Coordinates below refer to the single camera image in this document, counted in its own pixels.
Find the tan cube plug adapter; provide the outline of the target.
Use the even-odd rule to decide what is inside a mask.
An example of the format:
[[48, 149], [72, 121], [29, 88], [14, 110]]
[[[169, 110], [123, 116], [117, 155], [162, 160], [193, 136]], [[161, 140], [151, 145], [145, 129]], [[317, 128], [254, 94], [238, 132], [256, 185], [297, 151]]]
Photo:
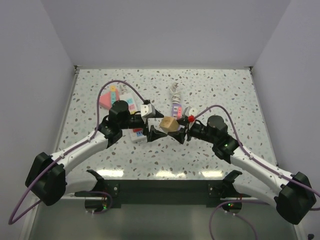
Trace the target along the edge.
[[165, 132], [165, 133], [170, 133], [170, 132], [176, 132], [179, 130], [179, 123], [178, 121], [172, 117], [172, 116], [165, 116], [160, 124], [159, 127]]

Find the pink square plug adapter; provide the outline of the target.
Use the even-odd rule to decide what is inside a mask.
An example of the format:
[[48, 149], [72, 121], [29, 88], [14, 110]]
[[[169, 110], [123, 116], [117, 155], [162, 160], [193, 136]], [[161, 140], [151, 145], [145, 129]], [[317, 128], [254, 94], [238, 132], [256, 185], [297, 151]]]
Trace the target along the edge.
[[179, 106], [176, 111], [176, 118], [180, 119], [182, 117], [182, 107]]

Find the purple power strip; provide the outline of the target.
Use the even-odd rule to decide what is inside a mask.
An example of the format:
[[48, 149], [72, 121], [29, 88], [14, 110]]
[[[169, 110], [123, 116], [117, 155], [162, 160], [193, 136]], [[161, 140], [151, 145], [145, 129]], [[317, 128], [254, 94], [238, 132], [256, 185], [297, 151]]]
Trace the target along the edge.
[[180, 103], [173, 103], [173, 104], [172, 104], [171, 115], [172, 115], [172, 117], [174, 117], [175, 119], [177, 119], [177, 110], [178, 110], [178, 107], [182, 107]]

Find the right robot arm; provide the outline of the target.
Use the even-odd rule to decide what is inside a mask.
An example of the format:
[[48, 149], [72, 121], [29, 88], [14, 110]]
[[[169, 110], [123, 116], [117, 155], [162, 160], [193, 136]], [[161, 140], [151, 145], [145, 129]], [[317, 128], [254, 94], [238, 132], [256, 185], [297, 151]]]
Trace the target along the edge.
[[269, 190], [262, 190], [230, 179], [222, 185], [227, 196], [243, 193], [260, 199], [275, 207], [279, 215], [293, 225], [299, 224], [317, 201], [305, 174], [290, 173], [259, 158], [229, 135], [221, 116], [210, 116], [206, 125], [198, 123], [192, 115], [181, 118], [168, 134], [181, 144], [191, 138], [211, 143], [219, 159], [241, 168], [269, 187]]

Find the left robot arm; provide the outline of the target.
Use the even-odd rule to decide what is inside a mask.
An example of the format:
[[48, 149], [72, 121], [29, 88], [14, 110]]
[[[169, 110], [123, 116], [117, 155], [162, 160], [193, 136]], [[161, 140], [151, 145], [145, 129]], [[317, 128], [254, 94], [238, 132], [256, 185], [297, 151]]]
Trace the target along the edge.
[[160, 119], [164, 115], [145, 100], [137, 113], [129, 111], [124, 100], [116, 101], [94, 131], [72, 146], [52, 154], [38, 154], [30, 168], [25, 186], [45, 205], [55, 204], [69, 188], [67, 175], [79, 164], [114, 145], [122, 136], [123, 130], [142, 129], [148, 142], [166, 136], [165, 133], [148, 125], [150, 118]]

